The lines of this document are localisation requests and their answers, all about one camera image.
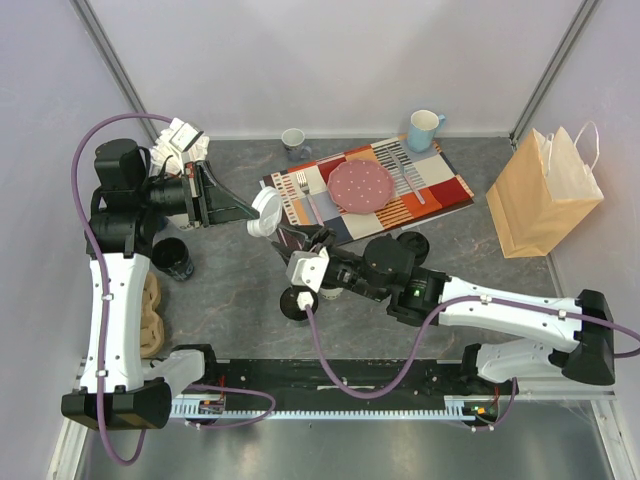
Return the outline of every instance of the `brown paper bag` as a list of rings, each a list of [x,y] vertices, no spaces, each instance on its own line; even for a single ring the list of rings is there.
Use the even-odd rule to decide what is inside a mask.
[[[596,159],[591,167],[576,148],[590,123],[596,128]],[[563,127],[555,136],[529,132],[487,193],[505,257],[547,255],[603,200],[592,173],[599,155],[593,122],[582,127],[575,141]]]

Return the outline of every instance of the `gray floor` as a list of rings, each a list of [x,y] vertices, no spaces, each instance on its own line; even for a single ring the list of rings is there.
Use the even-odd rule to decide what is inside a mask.
[[[367,143],[310,142],[314,158]],[[475,205],[419,227],[431,242],[425,266],[471,282],[516,292],[553,295],[543,258],[505,260],[484,194],[511,156],[506,139],[443,139],[442,147],[475,192]],[[258,180],[288,166],[278,141],[214,142],[216,175],[246,199]],[[284,265],[265,239],[243,224],[180,234],[196,263],[192,280],[160,276],[165,352],[181,343],[211,343],[221,358],[315,358],[309,329],[278,309],[287,287]],[[362,252],[366,240],[349,246]],[[333,358],[404,358],[416,329],[385,314],[384,306],[345,293],[320,306],[324,348]],[[501,342],[499,333],[431,328],[420,355],[459,358],[465,345]],[[434,422],[262,422],[225,432],[197,432],[181,424],[148,433],[139,462],[122,468],[108,460],[92,434],[91,479],[608,479],[589,408],[579,404],[518,402],[496,432],[471,434]],[[137,432],[112,435],[129,456]]]
[[[171,424],[147,434],[131,467],[91,434],[83,480],[613,480],[591,410],[517,403],[493,433],[439,422],[267,420],[197,432]],[[112,434],[127,458],[137,432]]]
[[[313,158],[364,145],[368,140],[314,140]],[[505,260],[485,193],[510,158],[505,138],[446,138],[442,148],[475,193],[475,205],[419,226],[431,242],[428,268],[488,287],[552,295],[544,258]],[[279,141],[212,142],[210,161],[219,179],[251,201],[262,176],[287,168]],[[193,278],[179,284],[159,275],[165,321],[164,353],[177,344],[211,343],[222,358],[314,358],[306,325],[288,321],[278,299],[288,284],[284,264],[266,239],[246,233],[242,223],[192,232],[170,228],[187,243],[196,264]],[[347,248],[361,253],[367,240]],[[323,346],[333,358],[403,358],[415,329],[388,317],[385,306],[344,293],[318,312]],[[502,334],[465,327],[430,329],[423,358],[459,358],[465,345],[499,343]]]

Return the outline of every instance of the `mug handle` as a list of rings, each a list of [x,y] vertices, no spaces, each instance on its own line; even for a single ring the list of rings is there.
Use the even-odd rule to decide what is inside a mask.
[[[302,147],[302,154],[300,154],[300,160],[309,160],[311,158],[311,147]]]
[[[444,125],[444,122],[447,121],[447,117],[445,117],[444,115],[440,114],[440,115],[438,115],[438,120],[440,120],[440,123],[438,124],[438,127],[436,128],[436,133],[438,132],[438,130],[440,130],[442,128],[442,126]]]

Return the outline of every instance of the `pink plate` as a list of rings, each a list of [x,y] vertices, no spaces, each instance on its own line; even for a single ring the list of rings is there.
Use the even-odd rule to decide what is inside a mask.
[[[389,171],[372,160],[341,163],[329,175],[331,200],[349,213],[373,213],[393,198],[394,182]]]

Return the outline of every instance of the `white wall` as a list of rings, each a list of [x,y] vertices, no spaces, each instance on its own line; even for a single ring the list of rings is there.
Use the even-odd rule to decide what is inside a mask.
[[[214,137],[506,135],[579,0],[91,0],[149,110]]]
[[[128,111],[67,0],[0,15],[0,477],[44,478],[86,353],[91,284],[70,192],[71,157],[99,120]],[[101,141],[141,139],[134,121]],[[81,192],[97,185],[93,149]]]
[[[582,288],[607,296],[617,323],[640,330],[640,3],[601,2],[575,51],[551,88],[533,126],[559,125],[575,135],[586,120],[600,130],[601,157],[594,174],[605,200],[553,252],[565,293]],[[593,135],[581,150],[593,158]],[[635,348],[616,336],[616,350]],[[640,360],[616,363],[616,393],[640,444]]]

